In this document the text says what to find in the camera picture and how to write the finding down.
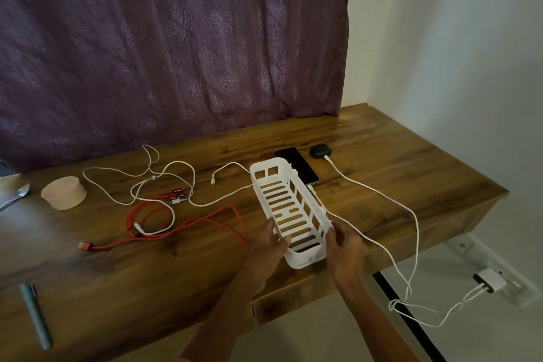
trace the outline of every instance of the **electrical outlet plate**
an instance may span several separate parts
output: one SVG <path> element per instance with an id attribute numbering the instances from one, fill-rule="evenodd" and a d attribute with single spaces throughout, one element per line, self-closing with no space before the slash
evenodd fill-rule
<path id="1" fill-rule="evenodd" d="M 520 308 L 525 308 L 541 297 L 541 290 L 524 275 L 510 266 L 483 242 L 471 234 L 459 235 L 446 242 L 446 245 L 478 272 L 492 268 L 506 281 L 507 285 L 497 292 L 505 300 Z"/>

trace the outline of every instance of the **white charging cable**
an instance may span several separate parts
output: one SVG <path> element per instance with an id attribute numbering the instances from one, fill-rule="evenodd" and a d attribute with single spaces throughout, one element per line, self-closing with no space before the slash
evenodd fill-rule
<path id="1" fill-rule="evenodd" d="M 437 313 L 437 314 L 441 314 L 443 315 L 441 312 L 438 312 L 438 311 L 435 311 L 434 309 L 431 309 L 431 308 L 427 308 L 425 306 L 421 306 L 421 305 L 415 305 L 415 304 L 411 304 L 411 303 L 404 303 L 404 301 L 411 296 L 411 294 L 413 293 L 413 290 L 411 288 L 411 280 L 413 279 L 413 275 L 415 275 L 415 271 L 417 270 L 417 264 L 418 264 L 418 261 L 419 261 L 419 242 L 420 242 L 420 229 L 419 229 L 419 221 L 417 219 L 417 215 L 415 215 L 415 212 L 413 212 L 410 208 L 408 208 L 407 206 L 403 205 L 402 203 L 392 199 L 391 197 L 385 195 L 383 192 L 379 192 L 378 190 L 364 184 L 364 183 L 361 183 L 361 182 L 357 182 L 356 180 L 353 180 L 353 179 L 350 179 L 349 177 L 345 176 L 343 173 L 341 173 L 339 171 L 339 169 L 334 165 L 334 162 L 332 162 L 332 160 L 328 157 L 328 156 L 325 156 L 324 159 L 326 159 L 330 165 L 332 165 L 332 167 L 336 170 L 337 173 L 339 173 L 344 179 L 350 181 L 350 182 L 353 182 L 353 183 L 356 183 L 357 185 L 360 185 L 360 186 L 363 186 L 369 190 L 372 190 L 373 192 L 376 192 L 378 194 L 380 194 L 381 196 L 385 197 L 386 199 L 388 199 L 389 201 L 391 202 L 394 202 L 396 203 L 398 206 L 401 206 L 403 207 L 405 210 L 409 211 L 411 213 L 411 215 L 413 215 L 413 218 L 415 218 L 415 228 L 416 228 L 416 231 L 417 231 L 417 242 L 416 242 L 416 246 L 415 246 L 415 265 L 413 266 L 413 270 L 411 271 L 411 275 L 409 276 L 408 279 L 405 278 L 404 274 L 402 272 L 400 272 L 400 270 L 398 269 L 398 266 L 396 264 L 396 261 L 394 260 L 394 257 L 392 256 L 392 254 L 390 253 L 390 251 L 385 248 L 381 243 L 367 237 L 366 235 L 364 235 L 356 226 L 354 226 L 351 222 L 349 222 L 347 219 L 344 219 L 343 217 L 341 216 L 338 216 L 332 212 L 330 212 L 326 206 L 324 206 L 323 202 L 320 200 L 319 196 L 316 194 L 316 191 L 315 189 L 311 186 L 311 185 L 308 185 L 308 188 L 309 190 L 311 191 L 311 193 L 315 196 L 316 200 L 321 204 L 321 206 L 324 208 L 324 210 L 330 214 L 331 216 L 334 216 L 338 219 L 341 219 L 343 222 L 347 223 L 351 228 L 353 228 L 360 236 L 362 236 L 364 239 L 376 244 L 377 246 L 379 246 L 381 249 L 383 249 L 387 254 L 388 256 L 390 257 L 390 260 L 392 261 L 392 264 L 394 265 L 394 269 L 396 269 L 397 273 L 400 275 L 400 277 L 404 280 L 404 282 L 406 283 L 406 294 L 404 296 L 403 299 L 393 299 L 390 301 L 390 303 L 388 304 L 388 309 L 389 311 L 396 311 L 398 312 L 399 314 L 403 315 L 403 316 L 406 316 L 407 318 L 410 318 L 410 319 L 413 319 L 414 321 L 420 323 L 420 324 L 423 324 L 423 325 L 426 325 L 426 326 L 429 326 L 429 327 L 432 327 L 432 328 L 438 328 L 440 327 L 443 323 L 445 323 L 445 321 L 447 320 L 447 318 L 449 317 L 449 315 L 451 313 L 454 312 L 454 310 L 456 308 L 458 308 L 458 310 L 460 310 L 462 308 L 462 306 L 475 299 L 477 296 L 479 296 L 481 293 L 485 292 L 485 284 L 484 283 L 480 283 L 478 286 L 476 286 L 475 288 L 473 288 L 472 290 L 470 290 L 465 296 L 464 298 L 462 299 L 462 301 L 458 302 L 458 303 L 455 303 L 454 305 L 451 306 L 451 308 L 448 310 L 447 313 L 444 314 L 444 318 L 443 320 L 441 321 L 441 323 L 437 324 L 437 325 L 432 325 L 432 324 L 427 324 L 425 322 L 421 322 L 419 321 L 418 319 L 415 319 L 413 318 L 412 316 L 409 316 L 401 311 L 398 311 L 396 309 L 396 305 L 398 303 L 401 303 L 405 306 L 413 306 L 413 307 L 417 307 L 417 308 L 423 308 L 423 309 L 428 309 L 429 311 L 432 311 L 434 313 Z"/>
<path id="2" fill-rule="evenodd" d="M 157 158 L 156 160 L 153 160 L 153 158 L 151 157 L 151 154 L 149 153 L 149 149 L 152 149 L 153 151 L 155 151 L 156 155 L 157 155 Z M 168 174 L 170 176 L 174 176 L 176 177 L 177 179 L 185 182 L 189 187 L 190 187 L 190 191 L 188 193 L 188 196 L 185 198 L 185 199 L 182 199 L 182 200 L 188 200 L 190 204 L 196 206 L 196 207 L 205 207 L 205 206 L 209 206 L 209 205 L 212 205 L 214 203 L 217 203 L 219 201 L 221 201 L 222 199 L 225 199 L 229 196 L 232 196 L 233 194 L 235 193 L 238 193 L 240 190 L 243 190 L 243 189 L 247 189 L 247 188 L 251 188 L 253 187 L 253 185 L 247 185 L 247 186 L 244 186 L 244 187 L 241 187 L 227 195 L 224 195 L 222 197 L 220 197 L 219 199 L 217 200 L 214 200 L 213 202 L 210 202 L 210 203 L 205 203 L 205 204 L 197 204 L 197 203 L 194 203 L 192 201 L 192 196 L 194 195 L 194 186 L 196 184 L 196 171 L 194 170 L 194 167 L 192 165 L 190 165 L 189 163 L 185 162 L 185 161 L 182 161 L 182 160 L 174 160 L 170 163 L 168 163 L 163 169 L 162 171 L 160 172 L 155 172 L 153 171 L 153 169 L 151 169 L 151 166 L 158 162 L 159 159 L 160 159 L 160 153 L 158 152 L 157 149 L 155 149 L 153 146 L 149 146 L 149 145 L 144 145 L 143 146 L 143 149 L 145 150 L 145 152 L 147 153 L 147 156 L 149 158 L 149 163 L 147 164 L 147 169 L 143 172 L 143 173 L 140 173 L 140 174 L 130 174 L 130 173 L 126 173 L 126 172 L 123 172 L 122 170 L 119 170 L 119 169 L 114 169 L 112 167 L 87 167 L 85 169 L 83 169 L 83 177 L 88 180 L 90 183 L 96 185 L 97 187 L 99 187 L 100 189 L 102 189 L 102 191 L 109 197 L 109 199 L 111 199 L 112 201 L 114 201 L 115 203 L 118 203 L 118 204 L 121 204 L 121 205 L 125 205 L 125 206 L 128 206 L 128 205 L 131 205 L 133 204 L 135 201 L 148 201 L 148 202 L 158 202 L 158 203 L 162 203 L 164 206 L 166 206 L 171 212 L 172 212 L 172 222 L 165 228 L 163 229 L 160 229 L 160 230 L 157 230 L 156 232 L 145 232 L 139 225 L 139 223 L 134 223 L 134 228 L 136 228 L 141 234 L 143 235 L 146 235 L 146 236 L 151 236 L 151 235 L 156 235 L 156 234 L 159 234 L 159 233 L 162 233 L 168 229 L 170 229 L 173 224 L 175 223 L 175 212 L 174 210 L 172 209 L 172 207 L 170 205 L 168 205 L 167 203 L 165 203 L 164 201 L 160 200 L 160 199 L 146 199 L 144 197 L 139 197 L 139 191 L 141 190 L 141 187 L 146 184 L 148 181 L 150 180 L 155 180 L 155 179 L 158 179 L 160 178 L 163 174 Z M 170 173 L 170 172 L 166 172 L 166 170 L 173 164 L 175 163 L 181 163 L 183 165 L 187 165 L 188 167 L 191 168 L 192 170 L 192 184 L 187 182 L 185 179 L 183 179 L 182 177 L 178 176 L 177 174 L 175 173 Z M 232 164 L 235 164 L 235 165 L 238 165 L 240 166 L 241 168 L 243 168 L 243 170 L 245 170 L 247 173 L 249 173 L 249 171 L 243 167 L 241 164 L 237 163 L 237 162 L 229 162 L 227 163 L 225 166 L 223 167 L 220 167 L 219 169 L 217 169 L 215 172 L 213 172 L 213 174 L 211 175 L 211 184 L 214 185 L 215 184 L 215 173 L 219 172 L 221 169 L 227 167 L 228 165 L 232 165 Z M 141 177 L 143 176 L 144 174 L 146 173 L 153 173 L 153 176 L 145 179 L 145 180 L 142 180 L 138 183 L 136 183 L 135 185 L 133 185 L 131 188 L 130 188 L 130 195 L 132 197 L 132 201 L 130 202 L 121 202 L 121 201 L 118 201 L 116 200 L 111 194 L 109 194 L 109 192 L 107 190 L 104 189 L 104 187 L 100 186 L 98 183 L 96 183 L 95 181 L 89 179 L 86 175 L 86 171 L 89 171 L 91 169 L 101 169 L 101 170 L 109 170 L 109 171 L 114 171 L 114 172 L 119 172 L 119 173 L 122 173 L 126 176 L 130 176 L 130 177 Z"/>

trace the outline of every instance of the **smartphone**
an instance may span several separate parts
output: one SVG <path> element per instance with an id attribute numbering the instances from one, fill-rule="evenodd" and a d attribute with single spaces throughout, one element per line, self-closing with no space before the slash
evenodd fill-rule
<path id="1" fill-rule="evenodd" d="M 319 177 L 315 171 L 311 169 L 309 163 L 303 159 L 303 156 L 295 147 L 288 147 L 275 151 L 275 156 L 286 159 L 293 169 L 298 172 L 298 177 L 304 185 L 314 185 L 319 181 Z"/>

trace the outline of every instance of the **white wall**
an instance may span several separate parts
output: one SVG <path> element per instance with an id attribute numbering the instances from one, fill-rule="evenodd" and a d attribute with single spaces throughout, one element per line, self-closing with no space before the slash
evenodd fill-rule
<path id="1" fill-rule="evenodd" d="M 392 0 L 349 0 L 349 47 L 342 106 L 367 101 Z"/>
<path id="2" fill-rule="evenodd" d="M 475 234 L 543 288 L 543 0 L 393 0 L 381 39 L 368 102 L 511 191 Z M 413 302 L 447 309 L 472 284 L 439 246 Z M 543 304 L 479 297 L 428 333 L 450 361 L 541 360 Z"/>

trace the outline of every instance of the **hand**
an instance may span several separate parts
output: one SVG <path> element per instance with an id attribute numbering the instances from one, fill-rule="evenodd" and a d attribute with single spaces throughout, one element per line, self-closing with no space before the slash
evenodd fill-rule
<path id="1" fill-rule="evenodd" d="M 273 233 L 274 218 L 270 217 L 249 247 L 249 255 L 239 275 L 249 280 L 256 295 L 264 289 L 290 245 L 290 236 L 280 239 Z"/>
<path id="2" fill-rule="evenodd" d="M 338 289 L 361 284 L 364 257 L 362 238 L 348 225 L 332 222 L 326 234 L 326 263 Z"/>

